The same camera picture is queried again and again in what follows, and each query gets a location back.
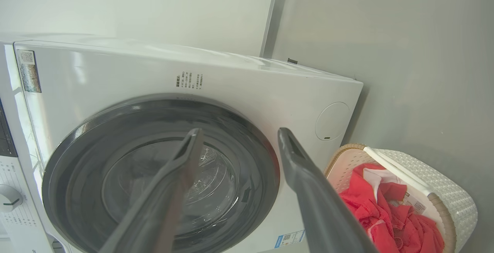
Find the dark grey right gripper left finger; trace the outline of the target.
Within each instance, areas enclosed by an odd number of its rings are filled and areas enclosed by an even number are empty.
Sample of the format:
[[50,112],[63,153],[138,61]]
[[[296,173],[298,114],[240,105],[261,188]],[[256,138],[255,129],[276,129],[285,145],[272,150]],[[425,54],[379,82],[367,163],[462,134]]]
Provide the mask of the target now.
[[184,197],[196,179],[203,141],[201,128],[187,133],[102,246],[101,253],[172,251]]

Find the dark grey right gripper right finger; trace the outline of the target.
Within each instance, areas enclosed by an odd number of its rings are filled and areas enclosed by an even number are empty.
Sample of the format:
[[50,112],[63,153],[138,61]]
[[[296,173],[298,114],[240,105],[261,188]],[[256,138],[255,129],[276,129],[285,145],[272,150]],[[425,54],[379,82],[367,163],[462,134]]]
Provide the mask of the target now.
[[296,193],[311,253],[376,253],[377,248],[288,128],[277,132],[286,183]]

